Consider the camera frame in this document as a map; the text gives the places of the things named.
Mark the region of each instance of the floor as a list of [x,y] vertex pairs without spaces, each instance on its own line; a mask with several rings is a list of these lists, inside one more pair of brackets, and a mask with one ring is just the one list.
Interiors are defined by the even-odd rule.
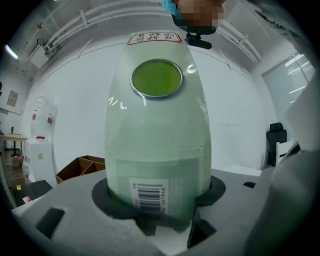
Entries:
[[[10,189],[12,197],[15,198],[13,190],[17,187],[17,185],[24,185],[25,179],[23,176],[22,165],[20,165],[19,167],[12,166],[12,159],[13,159],[13,157],[11,156],[12,153],[13,153],[13,150],[8,150],[8,151],[3,150],[1,157],[2,157],[2,166],[3,166],[3,172],[6,179],[6,183]],[[2,182],[0,184],[0,192],[1,193],[5,192],[2,186]]]

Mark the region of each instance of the black office chair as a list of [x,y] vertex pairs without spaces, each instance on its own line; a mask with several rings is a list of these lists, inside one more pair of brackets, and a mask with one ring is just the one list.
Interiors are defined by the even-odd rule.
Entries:
[[201,35],[214,34],[217,30],[215,26],[190,26],[188,25],[189,20],[179,19],[174,15],[172,15],[172,19],[177,27],[187,32],[186,39],[184,40],[188,45],[208,50],[212,48],[211,43],[201,40]]
[[287,142],[287,131],[284,130],[282,123],[270,124],[270,131],[266,133],[266,138],[269,142],[267,164],[276,166],[277,146],[276,143]]

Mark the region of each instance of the white wall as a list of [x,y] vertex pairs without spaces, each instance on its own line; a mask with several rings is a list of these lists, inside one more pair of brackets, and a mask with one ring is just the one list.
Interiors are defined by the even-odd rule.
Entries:
[[[10,64],[0,66],[0,81],[2,82],[2,95],[0,96],[0,130],[6,134],[11,133],[11,127],[14,127],[15,134],[21,133],[21,113],[26,101],[31,82],[17,73]],[[8,97],[11,91],[18,94],[15,107],[7,105]],[[6,147],[10,148],[12,141],[7,141]]]
[[[76,157],[104,157],[108,94],[124,46],[123,40],[109,41],[89,47],[76,61],[75,56],[60,59],[30,89],[22,118],[22,133],[28,137],[37,95],[45,94],[57,104],[53,135],[56,173]],[[238,72],[241,67],[234,64],[238,71],[230,70],[214,51],[192,48],[191,52],[208,106],[212,167],[238,164],[260,169],[265,130],[255,86]]]

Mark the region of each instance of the pale green bottle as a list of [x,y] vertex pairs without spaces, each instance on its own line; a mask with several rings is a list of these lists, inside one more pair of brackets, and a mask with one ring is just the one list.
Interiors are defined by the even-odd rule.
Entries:
[[108,97],[112,194],[161,225],[189,223],[210,187],[211,138],[197,67],[178,32],[133,33]]

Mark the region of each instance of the barcode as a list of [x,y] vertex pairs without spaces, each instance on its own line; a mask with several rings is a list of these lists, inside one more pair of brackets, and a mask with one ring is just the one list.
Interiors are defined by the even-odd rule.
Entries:
[[168,180],[130,179],[133,204],[151,215],[168,214]]

